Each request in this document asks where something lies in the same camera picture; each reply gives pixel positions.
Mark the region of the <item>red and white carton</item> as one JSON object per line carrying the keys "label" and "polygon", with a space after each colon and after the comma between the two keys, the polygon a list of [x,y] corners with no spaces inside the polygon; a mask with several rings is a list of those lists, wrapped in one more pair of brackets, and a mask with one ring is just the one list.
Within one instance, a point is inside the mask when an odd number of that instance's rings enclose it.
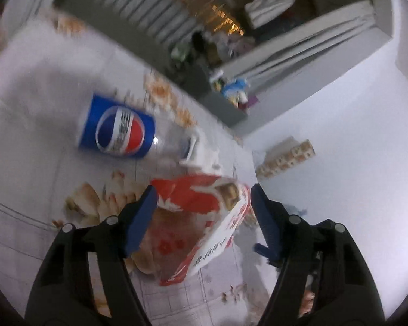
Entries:
{"label": "red and white carton", "polygon": [[251,208],[251,190],[233,178],[206,174],[151,184],[157,207],[130,258],[160,286],[171,286],[196,274],[230,245]]}

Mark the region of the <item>clear Pepsi bottle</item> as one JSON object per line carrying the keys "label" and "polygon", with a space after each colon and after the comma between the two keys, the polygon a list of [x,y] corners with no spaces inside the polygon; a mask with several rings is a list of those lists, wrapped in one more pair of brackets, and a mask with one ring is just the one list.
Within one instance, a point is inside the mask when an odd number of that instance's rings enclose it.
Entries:
{"label": "clear Pepsi bottle", "polygon": [[197,135],[169,118],[93,93],[78,120],[76,145],[117,158],[180,162],[191,158]]}

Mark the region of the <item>patterned tall carton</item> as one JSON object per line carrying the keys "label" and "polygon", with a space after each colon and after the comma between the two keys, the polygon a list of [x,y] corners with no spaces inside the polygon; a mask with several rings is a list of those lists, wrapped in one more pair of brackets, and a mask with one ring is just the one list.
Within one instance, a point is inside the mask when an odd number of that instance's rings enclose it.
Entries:
{"label": "patterned tall carton", "polygon": [[267,179],[282,174],[315,157],[316,152],[309,140],[297,143],[282,153],[266,154],[264,162],[256,168],[259,179]]}

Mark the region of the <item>grey cabinet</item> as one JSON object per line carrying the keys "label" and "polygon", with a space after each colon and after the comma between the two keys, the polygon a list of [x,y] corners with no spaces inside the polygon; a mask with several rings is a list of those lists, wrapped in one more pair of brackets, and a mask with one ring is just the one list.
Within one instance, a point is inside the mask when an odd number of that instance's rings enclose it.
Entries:
{"label": "grey cabinet", "polygon": [[211,88],[205,70],[198,64],[191,66],[186,71],[181,87],[212,115],[230,128],[234,128],[248,117],[244,111],[235,107],[220,92]]}

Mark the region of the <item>purple cup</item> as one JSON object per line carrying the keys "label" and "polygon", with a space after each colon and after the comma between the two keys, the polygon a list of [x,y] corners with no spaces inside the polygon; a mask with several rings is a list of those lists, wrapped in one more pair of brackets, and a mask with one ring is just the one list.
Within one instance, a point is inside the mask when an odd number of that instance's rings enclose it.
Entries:
{"label": "purple cup", "polygon": [[258,100],[257,96],[249,95],[248,102],[246,103],[246,108],[251,108],[252,106],[254,106],[258,102],[259,102],[259,100]]}

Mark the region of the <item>blue detergent bottle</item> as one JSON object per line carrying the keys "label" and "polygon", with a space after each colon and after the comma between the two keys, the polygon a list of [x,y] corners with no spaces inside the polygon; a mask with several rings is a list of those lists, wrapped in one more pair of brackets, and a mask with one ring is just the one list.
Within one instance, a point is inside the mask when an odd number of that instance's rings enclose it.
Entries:
{"label": "blue detergent bottle", "polygon": [[236,96],[241,91],[245,91],[248,87],[249,84],[245,79],[235,79],[222,87],[221,94],[226,98],[229,98]]}

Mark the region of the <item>grey right curtain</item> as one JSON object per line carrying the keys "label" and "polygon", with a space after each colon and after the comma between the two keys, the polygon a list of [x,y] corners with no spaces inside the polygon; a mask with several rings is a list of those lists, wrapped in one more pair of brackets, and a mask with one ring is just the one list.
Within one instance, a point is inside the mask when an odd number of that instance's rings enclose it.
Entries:
{"label": "grey right curtain", "polygon": [[371,1],[354,2],[269,39],[221,65],[213,71],[212,77],[258,85],[376,26],[377,14]]}

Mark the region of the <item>metal balcony railing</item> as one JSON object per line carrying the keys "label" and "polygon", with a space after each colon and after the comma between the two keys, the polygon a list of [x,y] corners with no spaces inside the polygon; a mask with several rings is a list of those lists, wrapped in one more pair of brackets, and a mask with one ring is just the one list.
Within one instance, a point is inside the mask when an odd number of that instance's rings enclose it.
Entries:
{"label": "metal balcony railing", "polygon": [[230,0],[54,0],[160,72],[172,70],[170,52],[196,31],[243,35],[231,6]]}

